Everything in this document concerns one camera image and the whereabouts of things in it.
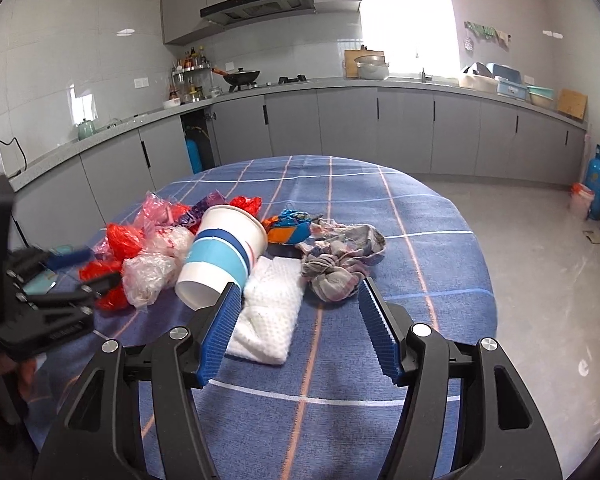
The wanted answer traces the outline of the red plastic bag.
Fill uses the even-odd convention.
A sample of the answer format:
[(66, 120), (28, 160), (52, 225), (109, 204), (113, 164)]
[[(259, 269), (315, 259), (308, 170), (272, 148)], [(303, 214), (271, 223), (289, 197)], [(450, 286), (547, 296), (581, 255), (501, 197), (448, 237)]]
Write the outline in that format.
[[(144, 239), (144, 233), (135, 226), (109, 223), (104, 239), (94, 249), (95, 258), (79, 270), (80, 280), (86, 282), (106, 274), (122, 273), (122, 264), (140, 253)], [(124, 310), (128, 305), (121, 284), (97, 301), (97, 307), (108, 312)]]

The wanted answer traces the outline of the red mesh net bag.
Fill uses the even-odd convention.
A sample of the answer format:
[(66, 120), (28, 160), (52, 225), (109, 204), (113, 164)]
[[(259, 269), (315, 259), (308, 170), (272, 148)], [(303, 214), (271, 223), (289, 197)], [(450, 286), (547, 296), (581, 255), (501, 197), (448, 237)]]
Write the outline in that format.
[(230, 200), (230, 206), (239, 208), (248, 212), (254, 218), (258, 218), (262, 207), (262, 198), (259, 196), (247, 197), (239, 195)]

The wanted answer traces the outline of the blue white paper cup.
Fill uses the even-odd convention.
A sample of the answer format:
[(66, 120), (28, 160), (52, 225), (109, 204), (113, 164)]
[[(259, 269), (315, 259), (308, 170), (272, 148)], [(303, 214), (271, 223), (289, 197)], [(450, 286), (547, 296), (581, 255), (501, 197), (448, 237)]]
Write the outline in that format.
[(212, 206), (202, 216), (175, 293), (189, 309), (211, 307), (227, 284), (244, 289), (267, 247), (265, 229), (252, 214), (230, 205)]

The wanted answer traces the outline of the orange blue snack wrapper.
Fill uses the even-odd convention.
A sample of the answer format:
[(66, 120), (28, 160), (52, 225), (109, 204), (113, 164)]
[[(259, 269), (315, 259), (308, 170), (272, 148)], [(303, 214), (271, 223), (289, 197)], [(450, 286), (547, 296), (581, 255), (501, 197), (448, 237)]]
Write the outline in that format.
[(297, 245), (311, 235), (313, 218), (304, 211), (285, 209), (262, 221), (268, 242), (274, 245)]

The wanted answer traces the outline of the white foam sponge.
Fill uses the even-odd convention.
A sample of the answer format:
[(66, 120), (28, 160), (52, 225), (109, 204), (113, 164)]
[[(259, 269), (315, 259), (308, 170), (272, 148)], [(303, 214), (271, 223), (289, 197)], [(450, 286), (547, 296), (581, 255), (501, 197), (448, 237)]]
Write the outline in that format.
[(226, 353), (266, 365), (288, 358), (306, 282), (299, 259), (262, 256), (248, 278)]

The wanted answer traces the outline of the plaid cloth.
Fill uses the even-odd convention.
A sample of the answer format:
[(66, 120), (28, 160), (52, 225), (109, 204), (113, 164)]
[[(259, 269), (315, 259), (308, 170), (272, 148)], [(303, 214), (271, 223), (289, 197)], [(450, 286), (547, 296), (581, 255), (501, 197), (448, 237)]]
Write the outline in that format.
[(321, 302), (346, 300), (384, 258), (386, 246), (386, 238), (370, 224), (317, 218), (310, 223), (310, 236), (297, 245), (303, 254), (301, 276)]

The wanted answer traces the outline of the gas stove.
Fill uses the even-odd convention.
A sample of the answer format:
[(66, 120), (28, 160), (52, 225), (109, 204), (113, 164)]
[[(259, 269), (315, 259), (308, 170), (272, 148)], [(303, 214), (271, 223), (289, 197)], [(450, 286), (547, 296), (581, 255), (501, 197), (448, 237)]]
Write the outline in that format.
[(296, 84), (297, 82), (307, 82), (307, 81), (308, 80), (306, 79), (306, 76), (299, 74), (294, 77), (280, 76), (278, 78), (277, 83), (278, 84)]

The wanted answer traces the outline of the cardboard piece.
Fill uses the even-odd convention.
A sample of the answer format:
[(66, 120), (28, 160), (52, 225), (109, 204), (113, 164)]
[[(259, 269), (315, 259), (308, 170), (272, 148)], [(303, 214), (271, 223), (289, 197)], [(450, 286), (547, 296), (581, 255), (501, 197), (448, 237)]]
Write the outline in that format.
[(558, 113), (582, 122), (587, 106), (588, 96), (586, 94), (570, 89), (560, 90), (557, 102)]

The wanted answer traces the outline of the blue cylinder under counter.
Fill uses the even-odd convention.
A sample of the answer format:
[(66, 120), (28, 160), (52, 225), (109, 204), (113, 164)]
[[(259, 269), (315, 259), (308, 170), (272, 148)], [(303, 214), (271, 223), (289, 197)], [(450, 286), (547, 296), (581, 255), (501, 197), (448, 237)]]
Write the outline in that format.
[(199, 174), (202, 170), (204, 170), (204, 165), (202, 164), (197, 143), (194, 139), (186, 136), (185, 138), (186, 150), (190, 162), (190, 166), (192, 166), (193, 174)]

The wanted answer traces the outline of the blue storage container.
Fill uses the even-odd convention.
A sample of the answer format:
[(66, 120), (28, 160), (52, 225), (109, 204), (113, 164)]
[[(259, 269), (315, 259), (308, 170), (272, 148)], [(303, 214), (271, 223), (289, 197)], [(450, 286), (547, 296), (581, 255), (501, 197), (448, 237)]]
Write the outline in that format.
[(522, 83), (519, 70), (498, 63), (489, 63), (486, 67), (498, 82), (496, 92), (500, 96), (509, 96), (519, 101), (528, 100), (528, 87)]

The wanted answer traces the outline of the grey lower cabinets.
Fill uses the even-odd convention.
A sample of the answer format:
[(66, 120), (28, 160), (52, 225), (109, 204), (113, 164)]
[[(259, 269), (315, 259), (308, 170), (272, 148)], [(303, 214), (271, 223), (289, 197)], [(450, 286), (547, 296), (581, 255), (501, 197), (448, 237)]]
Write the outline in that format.
[(570, 185), (584, 125), (524, 102), (422, 84), (259, 89), (152, 114), (58, 148), (15, 178), (12, 244), (80, 244), (148, 191), (192, 172), (184, 122), (212, 162), (330, 155), (423, 176)]

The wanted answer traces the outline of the black range hood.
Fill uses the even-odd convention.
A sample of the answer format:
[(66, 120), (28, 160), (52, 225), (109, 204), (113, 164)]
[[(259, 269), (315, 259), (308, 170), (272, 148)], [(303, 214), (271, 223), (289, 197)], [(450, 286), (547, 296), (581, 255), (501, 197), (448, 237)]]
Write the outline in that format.
[(313, 11), (314, 0), (225, 0), (200, 10), (200, 17), (223, 27), (278, 14)]

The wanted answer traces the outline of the pink white bucket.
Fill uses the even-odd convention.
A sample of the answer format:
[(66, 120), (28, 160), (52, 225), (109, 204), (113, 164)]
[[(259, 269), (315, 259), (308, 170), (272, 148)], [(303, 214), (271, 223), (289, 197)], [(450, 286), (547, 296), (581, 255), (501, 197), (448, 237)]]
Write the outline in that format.
[(570, 191), (569, 211), (576, 218), (584, 221), (590, 213), (595, 193), (580, 182), (573, 183)]

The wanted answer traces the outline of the grey pot with lid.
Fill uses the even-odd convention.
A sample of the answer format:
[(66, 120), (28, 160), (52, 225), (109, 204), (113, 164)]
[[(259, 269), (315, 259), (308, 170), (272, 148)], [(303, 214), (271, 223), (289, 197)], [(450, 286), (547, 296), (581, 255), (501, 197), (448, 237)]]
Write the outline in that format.
[(389, 77), (389, 64), (383, 55), (361, 55), (354, 62), (360, 79), (386, 80)]

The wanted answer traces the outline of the metal spice rack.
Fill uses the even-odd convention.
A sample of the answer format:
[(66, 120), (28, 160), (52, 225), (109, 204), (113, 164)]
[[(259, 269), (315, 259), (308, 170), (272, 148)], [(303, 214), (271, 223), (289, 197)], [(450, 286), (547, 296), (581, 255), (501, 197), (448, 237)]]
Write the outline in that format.
[(184, 104), (211, 98), (211, 65), (204, 46), (187, 50), (172, 68), (175, 91)]

